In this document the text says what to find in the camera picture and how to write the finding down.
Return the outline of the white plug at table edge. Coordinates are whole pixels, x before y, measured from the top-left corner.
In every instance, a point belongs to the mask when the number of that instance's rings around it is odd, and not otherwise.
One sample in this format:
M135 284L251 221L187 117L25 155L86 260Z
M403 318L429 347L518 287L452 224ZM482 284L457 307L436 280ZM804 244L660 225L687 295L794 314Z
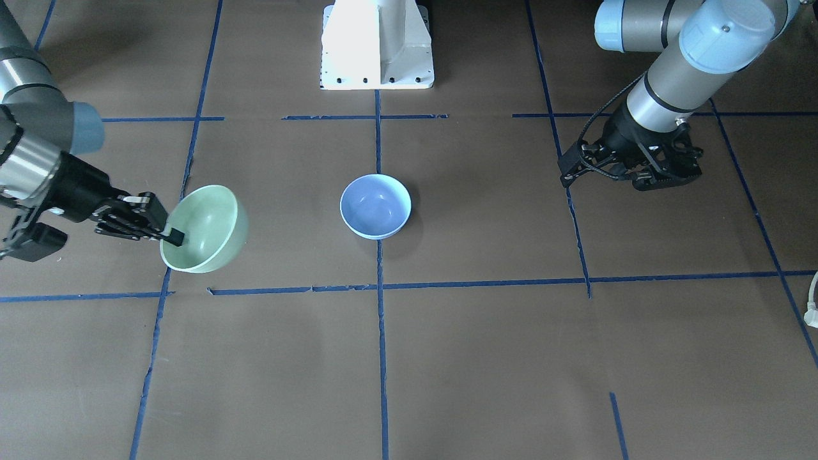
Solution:
M815 272L810 280L810 285L807 291L807 301L803 321L806 326L817 329L817 303L816 303L816 288L817 288L818 273Z

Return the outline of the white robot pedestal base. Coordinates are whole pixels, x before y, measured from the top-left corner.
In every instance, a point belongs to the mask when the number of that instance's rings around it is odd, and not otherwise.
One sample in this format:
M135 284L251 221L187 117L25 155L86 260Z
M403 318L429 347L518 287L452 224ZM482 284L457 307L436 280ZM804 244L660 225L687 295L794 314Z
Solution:
M336 1L324 8L321 89L423 90L434 83L426 5L417 1Z

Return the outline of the blue bowl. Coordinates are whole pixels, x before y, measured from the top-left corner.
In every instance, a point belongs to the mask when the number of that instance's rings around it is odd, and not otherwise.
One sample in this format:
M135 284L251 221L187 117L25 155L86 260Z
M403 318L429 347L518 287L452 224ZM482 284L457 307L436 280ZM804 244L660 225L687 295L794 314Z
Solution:
M368 174L345 187L339 212L346 226L360 238L383 240L394 236L409 221L412 198L396 178Z

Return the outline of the green bowl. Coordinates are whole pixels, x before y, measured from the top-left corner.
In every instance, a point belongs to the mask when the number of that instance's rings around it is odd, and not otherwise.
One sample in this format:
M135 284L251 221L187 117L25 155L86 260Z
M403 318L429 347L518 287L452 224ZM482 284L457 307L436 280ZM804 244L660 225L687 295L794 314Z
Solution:
M211 273L230 264L242 251L249 218L233 191L207 185L191 192L170 213L169 228L183 233L177 247L160 242L160 255L170 269L182 273Z

